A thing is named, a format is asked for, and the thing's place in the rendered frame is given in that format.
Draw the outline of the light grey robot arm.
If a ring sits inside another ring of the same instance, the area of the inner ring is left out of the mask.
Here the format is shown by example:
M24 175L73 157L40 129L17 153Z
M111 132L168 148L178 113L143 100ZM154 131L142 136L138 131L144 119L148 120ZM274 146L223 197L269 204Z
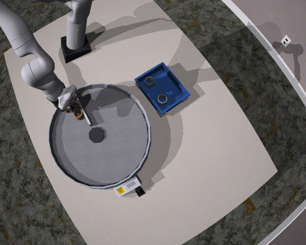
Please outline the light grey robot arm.
M80 49L84 45L92 0L56 1L72 9L67 15L66 44L71 50ZM54 94L59 88L60 81L54 73L53 59L38 44L24 18L11 10L3 0L0 0L0 27L18 57L30 54L37 56L23 66L21 75L24 82L33 88L42 90L46 95Z

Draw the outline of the blue square tray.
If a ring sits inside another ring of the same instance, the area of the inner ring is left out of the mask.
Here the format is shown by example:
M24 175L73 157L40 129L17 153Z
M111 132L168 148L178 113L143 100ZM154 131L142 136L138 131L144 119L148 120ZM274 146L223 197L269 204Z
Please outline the blue square tray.
M154 86L150 89L145 86L145 79L147 77L154 78ZM160 117L164 116L181 102L187 100L188 96L190 96L186 88L184 88L164 63L160 63L138 76L135 85L143 92ZM157 103L160 94L167 96L167 102L164 106L159 106Z

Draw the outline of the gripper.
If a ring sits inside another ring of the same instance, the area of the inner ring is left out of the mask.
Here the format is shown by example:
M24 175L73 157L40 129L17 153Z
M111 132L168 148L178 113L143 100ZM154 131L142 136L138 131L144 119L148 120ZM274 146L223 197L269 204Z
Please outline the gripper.
M76 91L77 88L75 85L71 85L65 88L64 83L60 81L59 88L54 94L51 95L44 94L44 95L49 101L51 101L54 104L54 106L58 110L64 112L65 109L68 109L70 112L74 113L73 109L75 109L76 107L73 105L71 99L75 95ZM70 104L70 107L68 106L68 104Z

